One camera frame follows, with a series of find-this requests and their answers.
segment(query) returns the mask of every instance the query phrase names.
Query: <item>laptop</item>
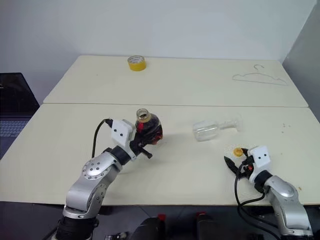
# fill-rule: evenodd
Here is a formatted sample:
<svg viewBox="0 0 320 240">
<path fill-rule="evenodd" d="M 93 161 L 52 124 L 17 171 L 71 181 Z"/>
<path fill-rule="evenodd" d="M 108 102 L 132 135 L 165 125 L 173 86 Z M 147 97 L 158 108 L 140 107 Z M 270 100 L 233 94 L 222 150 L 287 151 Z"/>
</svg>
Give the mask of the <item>laptop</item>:
<svg viewBox="0 0 320 240">
<path fill-rule="evenodd" d="M 38 110 L 39 104 L 20 72 L 0 73 L 0 159 Z"/>
</svg>

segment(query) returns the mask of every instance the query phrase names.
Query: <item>laptop keyboard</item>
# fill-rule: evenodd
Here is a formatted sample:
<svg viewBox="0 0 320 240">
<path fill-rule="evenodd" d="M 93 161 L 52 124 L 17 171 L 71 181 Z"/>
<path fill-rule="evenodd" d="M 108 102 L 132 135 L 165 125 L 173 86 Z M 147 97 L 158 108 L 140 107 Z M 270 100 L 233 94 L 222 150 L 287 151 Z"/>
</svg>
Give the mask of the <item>laptop keyboard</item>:
<svg viewBox="0 0 320 240">
<path fill-rule="evenodd" d="M 17 137 L 28 121 L 0 121 L 0 137 Z"/>
</svg>

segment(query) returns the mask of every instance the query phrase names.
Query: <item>roll of tape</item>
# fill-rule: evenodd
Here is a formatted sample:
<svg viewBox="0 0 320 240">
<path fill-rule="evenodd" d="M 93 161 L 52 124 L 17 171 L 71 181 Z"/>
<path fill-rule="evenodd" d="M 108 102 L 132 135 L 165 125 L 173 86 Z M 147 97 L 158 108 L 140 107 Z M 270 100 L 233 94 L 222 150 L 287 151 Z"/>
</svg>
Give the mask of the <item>roll of tape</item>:
<svg viewBox="0 0 320 240">
<path fill-rule="evenodd" d="M 128 58 L 128 63 L 132 71 L 142 71 L 147 67 L 143 56 L 131 56 Z"/>
</svg>

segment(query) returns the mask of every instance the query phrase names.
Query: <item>white table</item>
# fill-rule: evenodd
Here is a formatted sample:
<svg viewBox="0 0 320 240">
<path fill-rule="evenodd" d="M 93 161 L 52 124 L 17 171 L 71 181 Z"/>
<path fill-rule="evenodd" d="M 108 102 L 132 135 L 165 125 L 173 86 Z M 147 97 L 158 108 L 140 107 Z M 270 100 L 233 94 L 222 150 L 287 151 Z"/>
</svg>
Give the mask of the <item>white table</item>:
<svg viewBox="0 0 320 240">
<path fill-rule="evenodd" d="M 127 58 L 80 56 L 44 103 L 308 106 L 275 60 L 146 57 L 146 69 L 135 72 Z"/>
<path fill-rule="evenodd" d="M 90 159 L 103 118 L 135 121 L 138 105 L 43 104 L 0 160 L 0 201 L 64 204 L 68 189 Z M 159 116 L 164 138 L 128 163 L 107 191 L 104 205 L 234 205 L 234 174 L 223 156 L 234 147 L 267 145 L 271 172 L 292 183 L 303 204 L 320 204 L 320 124 L 306 107 L 146 106 Z M 241 114 L 243 132 L 226 130 L 196 142 L 192 124 Z M 103 126 L 96 153 L 113 147 Z M 248 180 L 242 200 L 257 197 Z M 254 204 L 267 204 L 266 201 Z"/>
</svg>

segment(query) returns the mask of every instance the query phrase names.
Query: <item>black cable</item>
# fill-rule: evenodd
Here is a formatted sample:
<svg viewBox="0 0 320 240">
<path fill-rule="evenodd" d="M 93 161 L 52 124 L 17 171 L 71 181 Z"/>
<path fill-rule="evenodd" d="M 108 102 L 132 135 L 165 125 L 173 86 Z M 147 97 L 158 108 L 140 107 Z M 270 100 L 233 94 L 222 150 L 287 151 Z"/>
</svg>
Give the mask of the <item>black cable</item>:
<svg viewBox="0 0 320 240">
<path fill-rule="evenodd" d="M 50 232 L 47 233 L 47 235 L 45 235 L 41 240 L 47 240 L 48 238 L 50 238 L 52 236 L 52 234 L 55 233 L 55 231 L 57 230 L 57 226 L 55 228 L 53 228 Z"/>
<path fill-rule="evenodd" d="M 249 225 L 251 225 L 251 226 L 253 226 L 253 227 L 257 228 L 257 229 L 260 229 L 260 230 L 262 230 L 262 231 L 265 231 L 266 233 L 269 233 L 269 234 L 271 234 L 272 236 L 274 236 L 277 240 L 280 240 L 280 238 L 279 238 L 274 232 L 272 232 L 271 230 L 269 230 L 269 229 L 267 229 L 267 228 L 264 228 L 264 227 L 262 227 L 262 226 L 259 226 L 259 225 L 255 224 L 255 223 L 247 220 L 247 219 L 246 219 L 244 216 L 242 216 L 242 214 L 241 214 L 241 211 L 240 211 L 240 210 L 242 210 L 242 211 L 244 211 L 245 213 L 247 213 L 247 211 L 244 210 L 243 205 L 248 204 L 248 203 L 253 203 L 253 202 L 260 201 L 260 200 L 262 200 L 262 199 L 265 197 L 265 195 L 266 195 L 265 193 L 263 193 L 261 197 L 256 198 L 256 199 L 252 199 L 252 200 L 248 200 L 248 201 L 245 201 L 245 202 L 243 202 L 243 203 L 241 203 L 241 202 L 239 201 L 237 186 L 238 186 L 239 175 L 240 175 L 240 172 L 241 172 L 241 169 L 242 169 L 243 165 L 244 165 L 244 164 L 241 163 L 241 165 L 239 166 L 238 170 L 236 171 L 235 181 L 234 181 L 234 195 L 235 195 L 235 200 L 236 200 L 236 202 L 237 202 L 237 204 L 238 204 L 238 207 L 237 207 L 238 214 L 239 214 L 239 216 L 240 216 L 247 224 L 249 224 Z M 268 221 L 265 221 L 265 220 L 260 219 L 260 218 L 258 218 L 257 220 L 258 220 L 258 221 L 261 221 L 261 222 L 265 222 L 265 223 L 268 222 Z"/>
<path fill-rule="evenodd" d="M 93 146 L 92 146 L 92 155 L 91 157 L 94 158 L 95 157 L 95 151 L 96 151 L 96 141 L 97 141 L 97 135 L 99 132 L 100 127 L 102 126 L 102 124 L 106 123 L 108 119 L 103 119 L 99 125 L 96 127 L 95 133 L 94 133 L 94 137 L 93 137 Z"/>
</svg>

